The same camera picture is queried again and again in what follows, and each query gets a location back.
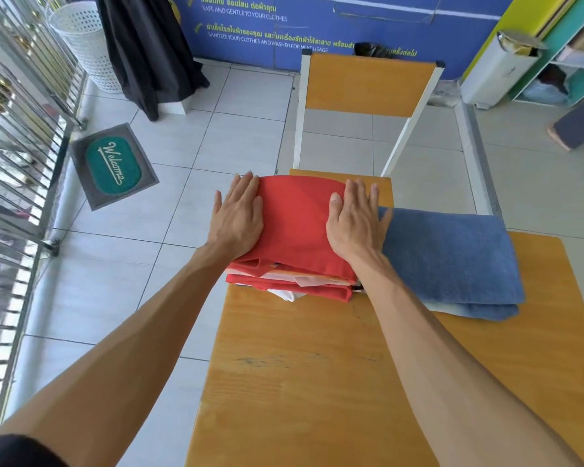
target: forearm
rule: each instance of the forearm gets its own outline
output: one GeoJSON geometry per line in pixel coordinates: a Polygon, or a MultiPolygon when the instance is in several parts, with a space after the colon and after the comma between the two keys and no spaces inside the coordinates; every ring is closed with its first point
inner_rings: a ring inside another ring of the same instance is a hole
{"type": "Polygon", "coordinates": [[[0,427],[70,467],[114,466],[147,418],[229,256],[206,245],[120,327],[0,427]]]}
{"type": "Polygon", "coordinates": [[[583,466],[452,337],[380,253],[353,262],[418,423],[442,466],[583,466]]]}

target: perforated plastic basket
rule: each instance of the perforated plastic basket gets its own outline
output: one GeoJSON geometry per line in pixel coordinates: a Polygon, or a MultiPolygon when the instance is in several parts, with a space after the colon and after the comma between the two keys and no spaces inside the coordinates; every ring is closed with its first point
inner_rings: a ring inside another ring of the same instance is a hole
{"type": "MultiPolygon", "coordinates": [[[[47,3],[51,8],[52,0],[47,3]]],[[[95,2],[75,2],[46,15],[48,26],[61,36],[91,80],[101,90],[121,93],[108,57],[106,38],[95,2]]]]}

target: folded blue towel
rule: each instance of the folded blue towel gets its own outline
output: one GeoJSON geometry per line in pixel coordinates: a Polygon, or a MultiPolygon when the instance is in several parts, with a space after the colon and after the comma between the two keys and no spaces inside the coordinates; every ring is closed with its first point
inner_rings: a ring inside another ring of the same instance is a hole
{"type": "Polygon", "coordinates": [[[462,316],[500,321],[525,298],[513,244],[495,216],[396,208],[383,253],[422,301],[458,303],[462,316]]]}

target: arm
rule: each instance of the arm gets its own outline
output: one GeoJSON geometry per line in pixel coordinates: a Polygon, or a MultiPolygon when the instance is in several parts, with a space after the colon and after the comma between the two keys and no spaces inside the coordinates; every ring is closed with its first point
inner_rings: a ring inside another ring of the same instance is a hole
{"type": "Polygon", "coordinates": [[[70,467],[112,467],[144,423],[225,267],[263,228],[258,177],[220,192],[208,242],[158,293],[0,427],[36,439],[70,467]]]}
{"type": "Polygon", "coordinates": [[[420,302],[381,254],[389,211],[363,182],[334,195],[333,250],[350,262],[381,324],[413,414],[442,466],[584,466],[541,418],[485,369],[420,302]]]}

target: tiled floor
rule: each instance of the tiled floor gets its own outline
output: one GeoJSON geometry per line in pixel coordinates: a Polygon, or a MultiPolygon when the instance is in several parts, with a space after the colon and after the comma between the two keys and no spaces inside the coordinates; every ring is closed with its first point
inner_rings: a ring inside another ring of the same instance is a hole
{"type": "MultiPolygon", "coordinates": [[[[87,133],[131,123],[160,184],[92,212],[68,165],[56,225],[65,238],[60,257],[49,264],[35,295],[11,411],[117,327],[188,261],[207,236],[215,190],[225,190],[234,172],[288,173],[298,76],[205,64],[211,86],[196,93],[193,110],[156,123],[122,95],[88,87],[83,109],[91,121],[87,133]]],[[[519,108],[479,115],[506,222],[570,236],[564,239],[584,293],[584,153],[558,155],[541,133],[549,120],[543,116],[550,113],[519,108]]],[[[308,111],[301,168],[379,175],[403,124],[403,118],[308,111]]],[[[424,110],[392,180],[397,206],[475,213],[451,109],[424,110]]],[[[182,465],[225,291],[221,279],[122,465],[182,465]]]]}

